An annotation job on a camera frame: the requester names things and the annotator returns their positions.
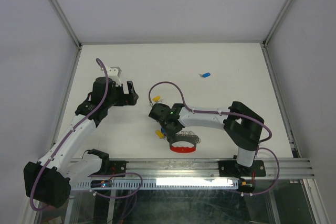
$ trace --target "white table surface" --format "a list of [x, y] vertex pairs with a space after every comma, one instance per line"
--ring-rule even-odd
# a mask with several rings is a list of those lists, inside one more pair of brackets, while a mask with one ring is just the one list
[[[108, 116], [84, 141], [74, 158], [85, 150], [96, 148], [111, 158], [231, 158], [237, 146], [226, 132], [191, 127], [202, 142], [194, 153], [170, 151], [166, 140], [155, 130], [159, 124], [148, 117], [151, 109], [148, 90], [159, 81], [175, 82], [184, 92], [187, 104], [201, 107], [228, 107], [240, 101], [259, 114], [272, 130], [273, 138], [262, 147], [272, 149], [278, 157], [292, 157], [285, 127], [272, 88], [260, 45], [255, 44], [143, 44], [83, 46], [70, 91], [60, 133], [75, 115], [77, 106], [92, 90], [96, 77], [103, 72], [96, 64], [100, 58], [106, 66], [120, 67], [121, 79], [132, 80], [139, 95], [136, 106], [112, 107]], [[199, 73], [210, 72], [201, 78]], [[168, 84], [156, 87], [153, 97], [163, 103], [180, 103], [178, 91]], [[258, 157], [272, 157], [260, 151]]]

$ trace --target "metal bracket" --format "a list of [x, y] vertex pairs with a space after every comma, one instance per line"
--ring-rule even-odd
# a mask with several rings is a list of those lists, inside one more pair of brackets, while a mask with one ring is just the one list
[[264, 161], [254, 160], [250, 170], [245, 170], [238, 173], [236, 168], [237, 162], [235, 160], [222, 160], [218, 161], [218, 170], [220, 177], [252, 177], [253, 171], [256, 177], [266, 177], [266, 170]]
[[124, 160], [110, 160], [110, 169], [108, 175], [125, 173], [126, 172], [126, 164], [127, 162]]

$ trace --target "fluorescent light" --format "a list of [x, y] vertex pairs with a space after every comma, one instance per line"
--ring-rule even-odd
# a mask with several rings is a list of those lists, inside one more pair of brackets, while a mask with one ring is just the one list
[[208, 187], [234, 187], [232, 179], [215, 178], [215, 179], [202, 179], [202, 178], [157, 178], [157, 186], [208, 186]]

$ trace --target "metal frame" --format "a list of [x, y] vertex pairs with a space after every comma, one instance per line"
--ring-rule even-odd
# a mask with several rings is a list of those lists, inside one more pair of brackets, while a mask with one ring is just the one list
[[269, 42], [271, 41], [273, 35], [275, 34], [275, 32], [278, 30], [279, 26], [281, 25], [281, 22], [283, 21], [284, 17], [286, 16], [286, 14], [288, 13], [288, 10], [290, 9], [291, 5], [293, 4], [294, 0], [285, 0], [282, 8], [280, 9], [280, 12], [276, 18], [276, 20], [274, 21], [271, 30], [269, 31], [266, 39], [265, 39], [265, 47], [267, 47], [267, 45], [269, 44]]
[[71, 214], [73, 212], [73, 205], [74, 205], [75, 197], [70, 195], [68, 201], [67, 212], [65, 214], [64, 224], [70, 224]]
[[138, 44], [202, 44], [202, 43], [263, 43], [260, 39], [255, 40], [216, 40], [216, 41], [208, 41], [208, 40], [186, 40], [186, 41], [176, 41], [176, 40], [168, 40], [168, 41], [132, 41], [132, 42], [82, 42], [83, 46], [94, 46], [94, 45], [138, 45]]
[[81, 52], [82, 52], [82, 46], [80, 48], [76, 49], [76, 54], [75, 54], [75, 57], [72, 61], [71, 72], [70, 72], [70, 75], [68, 76], [67, 85], [65, 87], [62, 103], [61, 103], [61, 106], [60, 106], [60, 109], [59, 109], [59, 112], [58, 112], [58, 120], [57, 120], [57, 123], [56, 123], [52, 133], [51, 133], [50, 148], [52, 148], [52, 146], [56, 143], [57, 137], [58, 137], [58, 134], [59, 134], [59, 130], [61, 129], [63, 116], [64, 116], [64, 113], [65, 113], [65, 108], [66, 108], [67, 103], [68, 103], [70, 90], [71, 90], [71, 87], [72, 87], [73, 79], [75, 78], [75, 73], [76, 73], [76, 69], [77, 69], [77, 65], [78, 65], [78, 62], [79, 62], [79, 57], [80, 57]]
[[[23, 208], [19, 213], [19, 218], [17, 224], [32, 224], [36, 221], [37, 212], [33, 211], [30, 207], [29, 198], [25, 197], [23, 203]], [[38, 205], [38, 201], [34, 200], [35, 206]]]
[[75, 43], [76, 47], [79, 49], [81, 47], [81, 43], [78, 40], [74, 30], [72, 29], [68, 18], [65, 16], [62, 8], [60, 7], [57, 0], [49, 0], [51, 6], [54, 8], [56, 15], [59, 17], [62, 25], [64, 26], [65, 30], [69, 34], [70, 38], [72, 39], [73, 43]]
[[274, 93], [275, 93], [275, 96], [276, 96], [276, 99], [277, 99], [277, 102], [278, 102], [278, 106], [279, 106], [279, 109], [280, 109], [282, 121], [284, 122], [283, 124], [285, 125], [285, 130], [286, 130], [286, 133], [287, 133], [287, 137], [288, 137], [290, 147], [291, 147], [292, 151], [296, 151], [298, 156], [301, 157], [302, 156], [301, 151], [300, 151], [299, 146], [295, 142], [295, 136], [294, 136], [293, 130], [291, 128], [291, 123], [290, 123], [290, 120], [289, 120], [287, 109], [286, 109], [284, 100], [282, 98], [282, 91], [280, 89], [278, 78], [277, 78], [277, 75], [274, 71], [274, 67], [273, 67], [271, 58], [269, 57], [267, 48], [264, 46], [264, 44], [260, 44], [260, 46], [261, 46], [261, 49], [262, 49], [263, 54], [264, 54], [266, 67], [267, 67], [269, 77], [271, 79], [271, 83], [272, 83], [272, 86], [273, 86], [273, 90], [274, 90]]
[[[127, 172], [139, 173], [143, 179], [156, 179], [158, 177], [199, 177], [213, 179], [219, 177], [218, 161], [232, 160], [220, 159], [113, 159], [126, 160]], [[263, 160], [266, 177], [256, 177], [258, 180], [272, 180], [276, 177], [277, 165], [274, 158], [256, 158]], [[279, 158], [279, 179], [314, 179], [314, 173], [307, 158]], [[121, 179], [139, 179], [137, 176], [128, 175]]]
[[310, 203], [311, 211], [316, 224], [331, 223], [315, 179], [304, 179], [304, 188], [306, 189], [307, 201]]
[[279, 212], [278, 212], [278, 207], [277, 207], [277, 203], [275, 201], [275, 197], [274, 197], [274, 193], [273, 191], [269, 191], [268, 192], [268, 196], [269, 196], [269, 203], [270, 203], [270, 208], [272, 210], [273, 213], [273, 222], [274, 224], [280, 224], [280, 217], [279, 217]]
[[[116, 190], [111, 190], [111, 194], [110, 196], [111, 197], [114, 197], [116, 196], [116, 193], [117, 191]], [[113, 213], [114, 213], [114, 204], [116, 203], [116, 200], [115, 199], [111, 199], [110, 200], [110, 205], [109, 205], [109, 212], [108, 212], [108, 215], [107, 215], [107, 220], [110, 221], [113, 219]]]

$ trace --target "white wall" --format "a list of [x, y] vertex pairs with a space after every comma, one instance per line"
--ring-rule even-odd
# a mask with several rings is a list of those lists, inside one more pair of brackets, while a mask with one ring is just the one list
[[0, 223], [16, 223], [23, 168], [50, 147], [75, 46], [48, 0], [0, 0]]
[[336, 222], [336, 0], [296, 0], [269, 46], [296, 141]]

